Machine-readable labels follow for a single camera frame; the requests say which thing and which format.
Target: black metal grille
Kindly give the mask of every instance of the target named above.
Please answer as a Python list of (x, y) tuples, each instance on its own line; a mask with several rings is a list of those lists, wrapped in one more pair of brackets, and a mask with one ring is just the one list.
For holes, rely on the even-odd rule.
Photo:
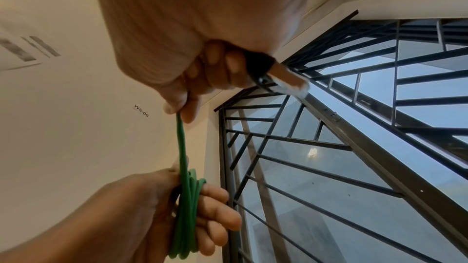
[[(467, 69), (398, 77), (398, 70), (406, 65), (468, 55), (468, 22), (350, 20), (355, 14), (285, 63), (317, 89), (466, 179), (467, 143), (454, 136), (468, 135), (468, 129), (435, 127), (397, 107), (467, 104), (468, 96), (398, 99), (397, 88), (468, 77), (464, 65), (460, 68)], [(408, 52), (402, 49), (405, 42), (439, 48), (437, 52)], [(375, 57), (393, 61), (323, 73)], [(394, 72), (390, 104), (359, 89), (363, 74), (384, 69)], [(337, 81), (350, 75), (356, 76), (353, 87)], [(299, 100), (251, 88), (218, 110), (222, 186), (231, 195), (230, 206), (245, 220), (239, 235), (230, 233), (224, 262), (468, 262), (468, 214), (463, 204), (316, 97)], [(323, 190), (326, 200), (317, 196), (317, 190)], [(351, 195), (357, 195), (354, 203), (345, 199), (352, 199)], [(372, 205), (384, 212), (378, 215)], [(375, 224), (362, 220), (367, 214)], [(392, 227), (387, 229), (382, 223)], [(351, 240), (357, 251), (349, 246)]]

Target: person's right hand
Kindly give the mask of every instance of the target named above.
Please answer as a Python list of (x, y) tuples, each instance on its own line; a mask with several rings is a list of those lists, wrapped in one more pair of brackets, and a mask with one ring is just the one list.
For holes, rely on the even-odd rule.
[(99, 0), (119, 68), (193, 121), (199, 95), (246, 87), (244, 56), (273, 54), (296, 30), (307, 0)]

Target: green wire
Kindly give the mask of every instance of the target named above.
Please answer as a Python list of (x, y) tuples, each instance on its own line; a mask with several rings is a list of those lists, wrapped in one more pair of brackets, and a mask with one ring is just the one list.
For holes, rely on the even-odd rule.
[(189, 256), (190, 252), (198, 252), (195, 239), (196, 207), (205, 179), (196, 179), (194, 169), (188, 170), (187, 154), (185, 152), (184, 124), (177, 113), (177, 142), (179, 144), (180, 183), (182, 193), (179, 198), (179, 207), (175, 217), (175, 231), (169, 258), (174, 259), (179, 255), (182, 260)]

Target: skin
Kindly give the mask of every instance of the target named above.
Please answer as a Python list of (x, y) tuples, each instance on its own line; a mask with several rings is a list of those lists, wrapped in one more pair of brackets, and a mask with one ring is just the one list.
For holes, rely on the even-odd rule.
[[(168, 255), (175, 210), (171, 192), (179, 186), (178, 164), (105, 185), (62, 222), (0, 254), (2, 263), (162, 263)], [(210, 256), (227, 243), (227, 229), (242, 220), (225, 203), (227, 191), (205, 184), (195, 235)]]
[(119, 68), (192, 122), (200, 95), (249, 87), (239, 48), (274, 54), (307, 0), (99, 0)]

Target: green cord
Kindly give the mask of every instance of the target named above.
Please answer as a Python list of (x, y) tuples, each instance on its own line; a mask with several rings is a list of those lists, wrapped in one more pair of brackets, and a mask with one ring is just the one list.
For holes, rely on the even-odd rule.
[(179, 198), (179, 207), (175, 217), (175, 231), (172, 239), (169, 258), (185, 259), (190, 252), (198, 252), (195, 239), (196, 207), (205, 179), (196, 179), (194, 169), (188, 170), (187, 154), (185, 153), (184, 124), (177, 113), (177, 141), (179, 144), (180, 183), (182, 193)]

